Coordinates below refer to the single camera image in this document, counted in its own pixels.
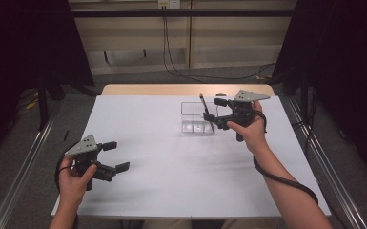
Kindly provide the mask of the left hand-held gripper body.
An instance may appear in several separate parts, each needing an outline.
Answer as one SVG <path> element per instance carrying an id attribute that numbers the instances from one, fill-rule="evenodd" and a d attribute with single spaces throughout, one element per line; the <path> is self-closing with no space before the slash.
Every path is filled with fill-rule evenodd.
<path id="1" fill-rule="evenodd" d="M 94 178 L 104 181 L 111 181 L 116 175 L 115 167 L 104 165 L 97 160 L 98 154 L 102 149 L 103 143 L 97 143 L 93 135 L 82 138 L 78 143 L 66 151 L 66 156 L 74 156 L 75 162 L 73 167 L 78 175 L 82 176 L 87 169 L 95 164 L 97 170 L 92 179 L 88 182 L 87 191 L 92 189 L 92 180 Z"/>

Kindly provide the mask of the person's right hand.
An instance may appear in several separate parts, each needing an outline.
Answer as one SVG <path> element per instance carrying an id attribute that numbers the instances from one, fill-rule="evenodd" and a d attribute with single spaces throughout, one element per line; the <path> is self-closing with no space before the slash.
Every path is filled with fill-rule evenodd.
<path id="1" fill-rule="evenodd" d="M 248 127 L 243 127 L 232 121 L 228 121 L 227 125 L 244 138 L 247 148 L 255 156 L 266 153 L 269 150 L 265 137 L 265 121 L 259 115 L 254 117 Z"/>

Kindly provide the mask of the black metal stand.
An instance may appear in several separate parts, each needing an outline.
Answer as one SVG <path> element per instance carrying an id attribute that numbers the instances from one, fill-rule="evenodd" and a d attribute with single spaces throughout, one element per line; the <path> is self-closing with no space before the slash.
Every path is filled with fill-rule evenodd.
<path id="1" fill-rule="evenodd" d="M 37 80 L 37 92 L 38 92 L 38 103 L 39 103 L 39 114 L 40 114 L 40 126 L 39 130 L 42 131 L 49 121 L 49 110 L 47 103 L 47 93 L 44 84 L 44 77 L 40 75 Z"/>
<path id="2" fill-rule="evenodd" d="M 308 116 L 308 73 L 306 70 L 303 70 L 302 72 L 302 83 L 300 87 L 300 110 L 301 110 L 301 116 L 302 116 L 302 122 L 304 125 L 309 124 L 309 116 Z"/>

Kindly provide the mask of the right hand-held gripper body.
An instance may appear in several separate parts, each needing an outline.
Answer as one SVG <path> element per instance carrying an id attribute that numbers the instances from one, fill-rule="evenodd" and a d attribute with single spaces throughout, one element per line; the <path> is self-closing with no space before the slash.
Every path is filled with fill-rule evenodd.
<path id="1" fill-rule="evenodd" d="M 228 121 L 235 122 L 243 127 L 248 127 L 254 117 L 259 115 L 265 121 L 265 126 L 267 126 L 267 118 L 264 113 L 257 111 L 253 105 L 256 101 L 269 99 L 270 97 L 266 94 L 258 94 L 254 92 L 248 92 L 245 90 L 240 90 L 233 99 L 227 99 L 228 105 L 232 110 L 232 113 L 225 116 L 217 116 L 215 118 L 215 125 L 218 129 L 228 130 Z"/>

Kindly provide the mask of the person's left hand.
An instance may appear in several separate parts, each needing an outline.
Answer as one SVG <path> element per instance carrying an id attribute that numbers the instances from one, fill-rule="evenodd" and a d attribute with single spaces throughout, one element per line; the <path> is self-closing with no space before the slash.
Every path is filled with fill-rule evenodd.
<path id="1" fill-rule="evenodd" d="M 65 156 L 60 163 L 59 188 L 61 207 L 78 207 L 85 195 L 88 182 L 97 170 L 96 165 L 91 165 L 82 177 L 76 177 L 72 173 L 73 157 Z"/>

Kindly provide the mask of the black eyeliner pencil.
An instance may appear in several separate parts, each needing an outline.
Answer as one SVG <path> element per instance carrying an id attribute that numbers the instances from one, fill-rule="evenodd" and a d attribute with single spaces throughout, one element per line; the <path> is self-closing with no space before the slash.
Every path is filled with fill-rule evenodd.
<path id="1" fill-rule="evenodd" d="M 205 99 L 204 99 L 203 93 L 199 93 L 199 98 L 200 98 L 201 103 L 203 104 L 203 106 L 204 106 L 204 110 L 205 110 L 204 119 L 210 122 L 210 120 L 207 118 L 207 115 L 209 115 L 209 110 L 208 110 L 208 107 L 207 107 L 206 101 L 205 101 Z"/>

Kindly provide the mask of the aluminium rail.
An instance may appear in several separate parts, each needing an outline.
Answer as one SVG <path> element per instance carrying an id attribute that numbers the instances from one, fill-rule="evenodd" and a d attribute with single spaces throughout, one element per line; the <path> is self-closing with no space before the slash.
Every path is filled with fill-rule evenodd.
<path id="1" fill-rule="evenodd" d="M 62 107 L 63 103 L 58 102 L 53 107 L 51 116 L 49 117 L 47 123 L 37 132 L 35 140 L 33 141 L 31 148 L 29 149 L 27 156 L 20 167 L 13 183 L 11 184 L 7 194 L 0 203 L 0 229 L 5 229 L 10 215 L 20 198 L 20 195 L 26 185 L 26 182 L 30 176 L 31 169 L 35 164 L 36 159 L 40 155 L 40 152 L 48 138 L 51 128 L 58 113 Z"/>
<path id="2" fill-rule="evenodd" d="M 306 123 L 305 119 L 301 116 L 301 109 L 297 102 L 293 98 L 287 99 L 287 105 L 292 112 L 292 116 L 296 119 L 295 129 L 300 130 L 305 136 L 305 148 L 304 154 L 308 156 L 308 153 L 316 158 L 326 180 L 328 181 L 332 192 L 336 196 L 345 217 L 351 224 L 353 229 L 367 229 L 367 225 L 362 217 L 362 214 L 357 209 L 357 206 L 339 176 L 336 173 L 330 159 L 325 154 L 318 138 L 316 137 L 313 129 Z"/>

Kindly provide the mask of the black curtain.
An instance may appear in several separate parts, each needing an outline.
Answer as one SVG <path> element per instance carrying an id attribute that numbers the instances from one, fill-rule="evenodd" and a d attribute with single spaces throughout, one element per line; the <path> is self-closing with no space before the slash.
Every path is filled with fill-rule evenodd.
<path id="1" fill-rule="evenodd" d="M 93 84 L 70 0 L 0 0 L 0 141 L 23 91 L 63 84 Z"/>
<path id="2" fill-rule="evenodd" d="M 312 86 L 367 164 L 367 0 L 297 0 L 273 79 Z"/>

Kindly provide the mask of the clear acrylic organizer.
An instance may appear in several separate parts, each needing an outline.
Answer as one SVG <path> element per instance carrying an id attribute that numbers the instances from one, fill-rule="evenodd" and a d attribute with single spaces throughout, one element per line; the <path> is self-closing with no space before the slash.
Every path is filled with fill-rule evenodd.
<path id="1" fill-rule="evenodd" d="M 207 103 L 209 113 L 217 115 L 217 108 L 212 103 Z M 203 118 L 205 113 L 201 102 L 182 102 L 180 104 L 181 131 L 183 133 L 210 134 L 210 122 Z"/>

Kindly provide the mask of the white wall socket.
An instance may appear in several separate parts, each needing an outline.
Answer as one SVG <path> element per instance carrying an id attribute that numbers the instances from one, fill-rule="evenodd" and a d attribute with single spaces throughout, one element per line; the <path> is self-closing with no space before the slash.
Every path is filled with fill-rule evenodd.
<path id="1" fill-rule="evenodd" d="M 160 9 L 172 9 L 177 10 L 181 7 L 180 0 L 157 0 L 158 7 Z"/>

